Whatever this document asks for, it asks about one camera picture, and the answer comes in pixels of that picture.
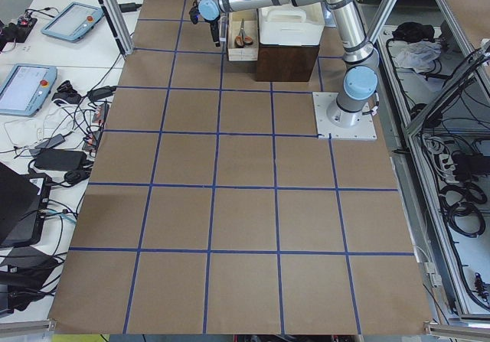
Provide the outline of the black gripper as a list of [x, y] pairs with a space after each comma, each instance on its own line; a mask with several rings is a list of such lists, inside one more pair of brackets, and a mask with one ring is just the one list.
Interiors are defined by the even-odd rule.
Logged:
[[212, 37], [212, 41], [213, 41], [214, 45], [216, 47], [220, 47], [221, 46], [222, 17], [218, 16], [213, 20], [205, 20], [205, 22], [210, 27], [211, 37]]

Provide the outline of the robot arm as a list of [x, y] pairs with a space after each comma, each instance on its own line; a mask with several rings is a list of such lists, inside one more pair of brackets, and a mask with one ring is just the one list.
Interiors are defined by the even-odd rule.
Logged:
[[326, 109], [328, 120], [339, 127], [356, 126], [364, 106], [377, 87], [378, 55], [354, 0], [197, 0], [191, 19], [201, 16], [217, 34], [221, 15], [257, 10], [264, 44], [310, 46], [319, 42], [324, 24], [320, 4], [325, 3], [344, 49], [347, 71], [342, 90]]

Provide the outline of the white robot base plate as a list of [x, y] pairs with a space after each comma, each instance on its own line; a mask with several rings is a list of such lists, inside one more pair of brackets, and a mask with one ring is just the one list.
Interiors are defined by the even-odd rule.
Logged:
[[371, 109], [366, 102], [359, 112], [345, 112], [337, 104], [337, 93], [313, 92], [315, 125], [319, 139], [375, 141]]

